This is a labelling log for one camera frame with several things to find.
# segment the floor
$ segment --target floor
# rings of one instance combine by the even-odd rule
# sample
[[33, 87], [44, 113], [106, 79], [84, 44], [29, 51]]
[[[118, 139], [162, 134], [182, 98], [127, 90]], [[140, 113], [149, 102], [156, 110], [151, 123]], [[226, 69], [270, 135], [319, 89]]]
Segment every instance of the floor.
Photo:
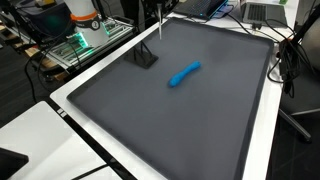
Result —
[[[123, 15], [118, 0], [108, 0], [113, 15]], [[305, 12], [310, 9], [312, 0], [300, 0], [297, 21], [302, 24]], [[30, 85], [23, 72], [27, 61], [11, 47], [0, 49], [0, 128], [19, 114], [26, 111], [34, 103], [31, 98]], [[49, 92], [44, 90], [33, 68], [28, 68], [35, 84], [38, 100], [47, 100]], [[61, 83], [45, 83], [50, 90], [55, 90]], [[284, 120], [278, 118], [272, 156], [269, 168], [271, 180], [316, 180], [320, 179], [320, 120], [317, 117], [301, 120], [301, 124], [313, 136], [312, 144], [300, 141], [300, 136]]]

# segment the desk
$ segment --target desk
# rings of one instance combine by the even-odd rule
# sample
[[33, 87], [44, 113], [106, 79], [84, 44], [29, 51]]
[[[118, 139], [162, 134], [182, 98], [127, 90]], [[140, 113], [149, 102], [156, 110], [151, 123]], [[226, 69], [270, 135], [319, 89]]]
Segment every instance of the desk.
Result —
[[[295, 16], [298, 9], [298, 0], [288, 1], [285, 6], [287, 15], [287, 21], [290, 27], [294, 26]], [[239, 14], [239, 5], [232, 13], [236, 16]], [[220, 20], [211, 20], [207, 23], [208, 25], [218, 27], [239, 27], [239, 25], [226, 17]], [[136, 178], [138, 179], [164, 179], [164, 177], [155, 171], [152, 167], [134, 155], [124, 145], [113, 138], [108, 132], [100, 128], [90, 118], [85, 116], [82, 112], [76, 109], [67, 99], [67, 95], [87, 81], [89, 78], [97, 74], [104, 67], [109, 65], [112, 61], [117, 59], [123, 53], [132, 48], [135, 44], [143, 40], [151, 32], [157, 30], [158, 25], [155, 24], [139, 36], [105, 57], [96, 65], [55, 91], [51, 94], [53, 99], [62, 109], [65, 110], [74, 120], [77, 121], [91, 136], [93, 136], [113, 157], [115, 157], [125, 168], [127, 168]], [[285, 35], [291, 34], [288, 29], [278, 29]], [[274, 32], [263, 27], [262, 31], [269, 34], [275, 35]], [[261, 94], [259, 109], [256, 116], [256, 122], [253, 128], [251, 143], [249, 152], [246, 160], [246, 167], [244, 170], [243, 179], [245, 180], [260, 180], [265, 179], [269, 156], [272, 146], [274, 128], [276, 124], [278, 107], [281, 98], [281, 86], [279, 84], [271, 83], [269, 80], [265, 80], [264, 87]]]
[[[72, 179], [106, 164], [45, 102], [1, 128], [0, 147], [29, 157], [11, 179]], [[106, 167], [86, 179], [121, 178]]]

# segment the gray surface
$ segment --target gray surface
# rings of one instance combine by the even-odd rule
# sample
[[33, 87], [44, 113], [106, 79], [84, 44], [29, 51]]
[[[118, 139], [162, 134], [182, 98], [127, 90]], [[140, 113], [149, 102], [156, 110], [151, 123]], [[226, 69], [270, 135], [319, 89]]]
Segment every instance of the gray surface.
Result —
[[69, 100], [169, 179], [240, 179], [272, 41], [177, 20], [162, 33], [145, 40], [150, 69], [121, 57]]

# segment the blue foam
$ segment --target blue foam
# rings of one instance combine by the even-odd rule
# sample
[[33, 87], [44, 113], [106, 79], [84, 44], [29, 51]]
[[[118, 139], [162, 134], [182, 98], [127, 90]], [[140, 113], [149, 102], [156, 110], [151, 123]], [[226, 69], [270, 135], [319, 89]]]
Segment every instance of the blue foam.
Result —
[[175, 74], [172, 76], [172, 78], [169, 80], [170, 87], [175, 87], [180, 84], [180, 82], [192, 71], [198, 69], [201, 66], [201, 63], [199, 61], [194, 61], [189, 66], [187, 66], [184, 70], [181, 72]]

